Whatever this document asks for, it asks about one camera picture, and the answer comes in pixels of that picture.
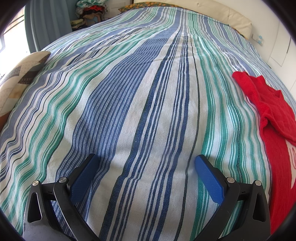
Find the headboard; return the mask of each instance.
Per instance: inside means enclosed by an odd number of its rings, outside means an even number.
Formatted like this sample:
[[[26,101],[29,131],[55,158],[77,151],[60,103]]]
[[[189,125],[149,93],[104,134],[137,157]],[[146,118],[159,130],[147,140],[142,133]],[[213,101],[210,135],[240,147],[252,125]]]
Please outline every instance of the headboard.
[[[134,0],[134,3],[139,2],[144,2],[144,0]],[[156,2],[178,5],[207,15],[235,28],[246,39],[250,38],[252,31],[251,20],[222,3],[213,0],[156,0]]]

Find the wall outlet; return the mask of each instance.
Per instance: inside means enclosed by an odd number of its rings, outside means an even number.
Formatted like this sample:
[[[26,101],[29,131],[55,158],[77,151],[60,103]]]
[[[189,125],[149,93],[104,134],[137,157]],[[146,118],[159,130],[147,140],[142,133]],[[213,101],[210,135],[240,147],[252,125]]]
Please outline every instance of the wall outlet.
[[[263,39],[263,37],[261,35],[253,34],[252,39],[254,39],[257,43],[259,43],[261,46],[263,46],[264,39]]]

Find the white wall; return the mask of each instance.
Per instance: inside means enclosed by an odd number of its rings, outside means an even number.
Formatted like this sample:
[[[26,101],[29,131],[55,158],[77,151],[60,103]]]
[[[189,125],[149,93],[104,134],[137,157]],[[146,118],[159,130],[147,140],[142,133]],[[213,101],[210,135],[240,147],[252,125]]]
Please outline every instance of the white wall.
[[[292,96],[294,97],[294,99],[296,100],[296,81],[294,82],[294,85],[292,86],[290,92],[291,92]]]
[[[263,46],[250,38],[262,59],[267,62],[276,41],[279,19],[262,0],[215,0],[247,17],[252,21],[252,34],[261,35]]]
[[[267,64],[281,79],[288,90],[291,90],[296,80],[296,45],[294,41],[291,39],[287,55],[282,66],[280,66],[272,57],[269,58]]]

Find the bed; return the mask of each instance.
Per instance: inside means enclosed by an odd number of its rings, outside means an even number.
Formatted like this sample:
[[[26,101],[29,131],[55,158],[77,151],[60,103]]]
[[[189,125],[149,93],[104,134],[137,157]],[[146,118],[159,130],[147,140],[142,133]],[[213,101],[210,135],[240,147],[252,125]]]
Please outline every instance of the bed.
[[[76,207],[101,240],[192,240],[217,208],[194,169],[201,153],[225,176],[260,180],[269,200],[258,113],[232,73],[263,75],[295,112],[286,87],[229,23],[188,6],[130,8],[47,46],[1,132],[0,208],[19,233],[31,183],[90,153],[99,171]]]

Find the red cloth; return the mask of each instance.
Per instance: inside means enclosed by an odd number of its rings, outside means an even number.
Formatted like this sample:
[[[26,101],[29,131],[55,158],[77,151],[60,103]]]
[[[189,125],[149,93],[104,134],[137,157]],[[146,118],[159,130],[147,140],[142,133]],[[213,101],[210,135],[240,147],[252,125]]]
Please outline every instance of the red cloth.
[[[98,6],[98,5],[92,5],[90,7],[85,7],[83,11],[88,11],[88,10],[94,10],[94,11],[104,11],[105,7],[103,6]]]
[[[296,201],[295,116],[282,92],[268,86],[263,76],[255,78],[246,72],[232,76],[260,115],[260,135],[272,175],[269,211],[273,233]]]

